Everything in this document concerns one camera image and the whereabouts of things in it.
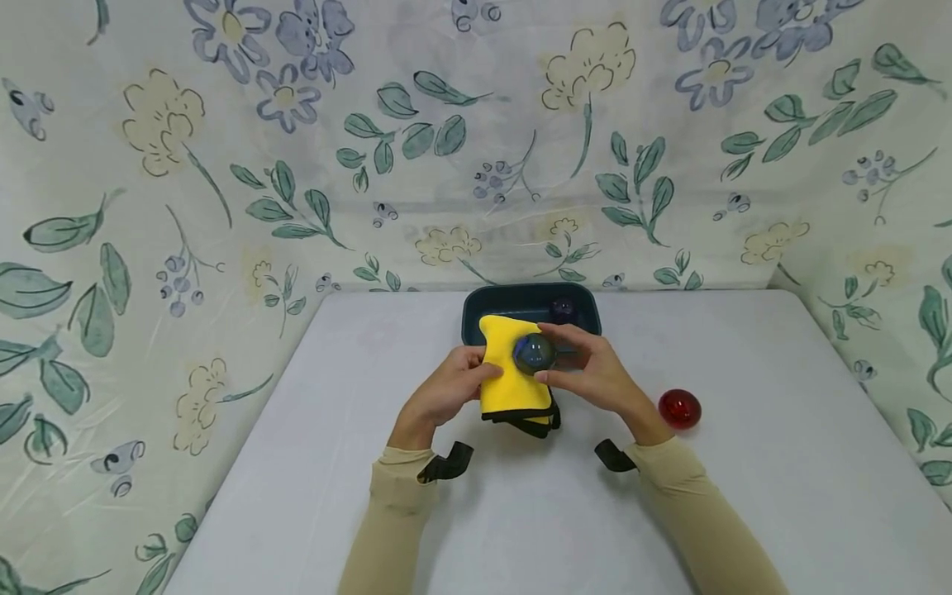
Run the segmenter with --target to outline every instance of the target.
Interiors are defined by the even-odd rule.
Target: black strap
[[[466,473],[469,467],[469,459],[473,456],[473,447],[465,445],[462,442],[454,442],[453,448],[449,450],[449,456],[446,458],[436,455],[433,460],[424,467],[417,479],[421,484],[428,484],[438,479],[456,479]]]
[[[628,458],[628,455],[620,451],[618,447],[615,446],[615,443],[607,438],[595,446],[595,454],[598,455],[598,458],[602,460],[602,464],[605,465],[609,471],[614,471],[615,473],[624,473],[631,469],[638,468],[638,466]]]

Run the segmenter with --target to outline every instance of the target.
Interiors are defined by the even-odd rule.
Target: red ball
[[[682,388],[672,388],[661,396],[658,411],[674,429],[691,429],[701,421],[701,403]]]

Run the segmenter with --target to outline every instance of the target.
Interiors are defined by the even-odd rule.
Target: blue flower print
[[[354,64],[341,51],[341,44],[354,32],[344,5],[325,0],[318,13],[314,0],[294,0],[294,12],[282,12],[276,34],[291,55],[301,56],[301,73],[308,80],[317,78],[337,84],[334,72],[351,74]]]
[[[302,124],[317,121],[317,112],[311,104],[321,98],[321,91],[314,87],[297,87],[298,69],[293,64],[282,66],[277,78],[267,70],[258,70],[255,80],[269,95],[257,107],[263,120],[277,120],[288,134],[297,128],[295,121]]]
[[[695,12],[697,18],[694,19],[694,30],[688,32],[691,17]],[[667,0],[661,9],[661,24],[665,27],[678,26],[678,50],[681,51],[691,51],[698,47],[708,23],[721,35],[734,30],[737,25],[734,0]]]
[[[674,89],[691,93],[691,111],[701,109],[707,98],[717,108],[726,106],[734,97],[734,87],[754,77],[754,69],[750,66],[734,65],[749,49],[749,37],[738,39],[726,50],[720,37],[708,39],[701,46],[701,59],[706,66],[682,74],[675,81]]]
[[[225,63],[231,76],[245,85],[251,80],[248,62],[260,68],[271,63],[268,53],[253,37],[268,30],[271,13],[258,7],[235,10],[235,2],[185,0],[185,8],[199,24],[191,40],[198,57],[206,62]],[[206,14],[199,14],[197,9]]]
[[[772,50],[777,60],[793,62],[800,50],[820,51],[833,43],[830,22],[864,0],[761,0],[757,28],[765,34],[754,43],[751,56],[760,59]]]

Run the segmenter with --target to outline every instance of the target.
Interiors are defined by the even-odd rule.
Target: white table
[[[460,342],[465,293],[327,298],[169,582],[168,595],[335,592],[370,463],[405,398]],[[605,336],[645,391],[692,390],[685,438],[792,593],[952,590],[952,515],[792,294],[599,293]],[[690,593],[635,472],[592,448],[628,437],[556,391],[539,441],[470,405],[437,432],[476,449],[441,482],[417,593]]]

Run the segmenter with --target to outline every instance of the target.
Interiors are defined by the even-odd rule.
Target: floral fabric backdrop
[[[952,9],[7,8],[0,591],[161,592],[340,290],[773,277],[952,503]]]

